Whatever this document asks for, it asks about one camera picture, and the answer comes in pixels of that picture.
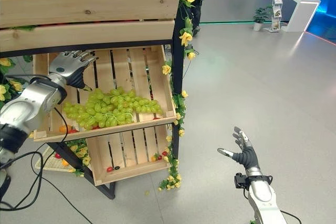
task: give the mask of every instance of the flower garland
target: flower garland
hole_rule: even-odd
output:
[[[196,57],[196,51],[193,49],[190,41],[193,40],[193,24],[192,20],[189,18],[189,14],[187,8],[192,7],[192,2],[195,0],[180,0],[178,4],[178,8],[181,12],[181,17],[184,19],[185,27],[180,30],[179,38],[181,39],[181,45],[184,46],[184,54],[183,58],[188,57],[189,60],[193,60]],[[166,61],[165,65],[162,66],[163,74],[170,74],[172,72],[172,62]],[[184,135],[184,128],[181,126],[184,123],[185,118],[185,110],[186,106],[184,104],[185,98],[188,97],[188,94],[185,90],[182,91],[181,94],[173,93],[173,102],[176,110],[176,120],[173,122],[176,126],[178,126],[178,134],[179,136]],[[169,146],[162,153],[164,156],[163,159],[170,163],[171,167],[169,168],[169,176],[167,179],[164,179],[159,184],[158,190],[162,191],[164,189],[171,190],[173,188],[179,188],[181,186],[182,177],[178,173],[177,167],[179,165],[179,160],[173,156],[172,153],[172,139],[171,135],[167,136],[166,140],[169,142]]]

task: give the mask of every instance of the white stand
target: white stand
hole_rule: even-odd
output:
[[[294,0],[297,4],[287,26],[281,29],[284,31],[306,31],[313,16],[320,5],[320,0]]]
[[[275,33],[280,31],[282,0],[273,0],[272,26],[265,30]]]

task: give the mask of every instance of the bunch of grapes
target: bunch of grapes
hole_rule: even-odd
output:
[[[85,105],[66,102],[63,110],[67,118],[76,120],[86,130],[133,123],[133,112],[162,114],[156,100],[138,97],[134,90],[125,92],[122,87],[109,93],[95,89]]]

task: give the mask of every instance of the robotic arm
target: robotic arm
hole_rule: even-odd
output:
[[[257,224],[287,224],[277,206],[275,191],[270,186],[272,177],[262,174],[257,154],[246,134],[238,127],[235,127],[235,132],[233,136],[243,152],[233,153],[223,148],[217,150],[244,166],[246,175],[237,173],[235,176],[236,188],[249,191],[248,201],[255,212]]]
[[[14,158],[29,134],[41,125],[46,114],[56,104],[62,103],[67,96],[66,85],[91,90],[83,81],[83,71],[96,59],[89,54],[86,51],[61,52],[50,64],[46,79],[33,78],[18,98],[3,106],[0,113],[0,164]],[[2,198],[6,191],[2,185],[8,176],[4,169],[0,172]]]

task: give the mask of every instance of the white kiosk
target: white kiosk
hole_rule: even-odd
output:
[[[306,31],[320,4],[320,0],[294,0],[297,4],[284,31]]]

